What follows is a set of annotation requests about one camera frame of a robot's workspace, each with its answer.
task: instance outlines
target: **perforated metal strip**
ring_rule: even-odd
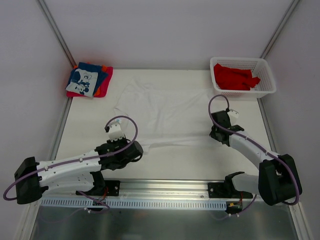
[[[182,209],[182,210],[217,210],[227,208],[226,201],[214,200],[154,200],[154,199],[117,199],[103,200],[110,208],[115,209]],[[101,208],[90,199],[80,197],[43,197],[42,206],[68,208]]]

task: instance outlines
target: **gray wall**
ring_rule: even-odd
[[[46,0],[75,59],[143,69],[258,58],[291,1]]]
[[[277,92],[263,99],[276,146],[295,159],[301,201],[320,239],[320,1],[303,0],[267,57]]]
[[[21,162],[46,160],[66,102],[71,70],[35,0],[0,7],[0,193]],[[9,193],[15,196],[15,189]],[[23,206],[0,198],[1,239],[13,239]]]

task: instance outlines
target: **clothing pile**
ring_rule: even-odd
[[[229,68],[218,63],[213,71],[216,84],[224,90],[250,91],[260,82],[260,78],[252,76],[250,69]]]
[[[107,94],[113,67],[79,62],[70,73],[67,97],[103,98]]]

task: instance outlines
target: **red cloth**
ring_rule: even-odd
[[[213,72],[216,84],[224,90],[249,91],[260,82],[260,78],[252,77],[250,69],[241,70],[216,64]]]
[[[114,68],[112,66],[108,66],[105,70],[102,69],[104,72],[108,74],[108,76],[104,79],[104,81],[101,83],[100,87],[97,89],[96,93],[94,94],[94,98],[103,98],[107,94],[108,86],[112,77],[112,74],[114,72]],[[72,97],[85,97],[84,95],[72,92],[72,91],[67,91],[66,96],[68,98]]]

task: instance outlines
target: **plastic basket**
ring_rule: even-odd
[[[244,90],[225,90],[220,89],[216,83],[214,66],[220,64],[223,67],[235,69],[250,69],[253,77],[260,78],[259,84],[250,91]],[[222,94],[229,97],[240,98],[262,98],[267,94],[274,93],[276,83],[271,69],[266,60],[262,58],[248,58],[248,57],[213,57],[210,59],[210,71],[213,82],[214,93],[216,95]]]

